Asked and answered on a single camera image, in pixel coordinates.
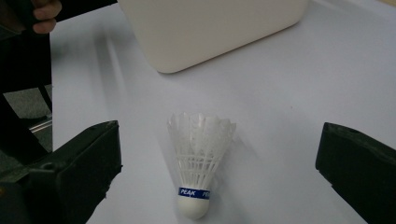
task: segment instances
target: white box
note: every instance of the white box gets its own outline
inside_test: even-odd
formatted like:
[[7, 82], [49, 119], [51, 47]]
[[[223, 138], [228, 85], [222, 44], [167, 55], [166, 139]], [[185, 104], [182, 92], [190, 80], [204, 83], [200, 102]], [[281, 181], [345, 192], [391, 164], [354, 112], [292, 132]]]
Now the white box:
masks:
[[309, 0], [118, 0], [148, 62], [175, 73], [278, 32]]

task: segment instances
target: blue band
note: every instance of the blue band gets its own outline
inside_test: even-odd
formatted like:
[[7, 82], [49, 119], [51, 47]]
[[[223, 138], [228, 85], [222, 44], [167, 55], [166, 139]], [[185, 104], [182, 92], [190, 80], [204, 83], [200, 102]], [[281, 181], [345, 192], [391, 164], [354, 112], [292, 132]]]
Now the blue band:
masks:
[[209, 200], [210, 198], [210, 191], [204, 189], [186, 189], [186, 188], [179, 188], [178, 195], [189, 197], [189, 198], [199, 198], [199, 199], [206, 199]]

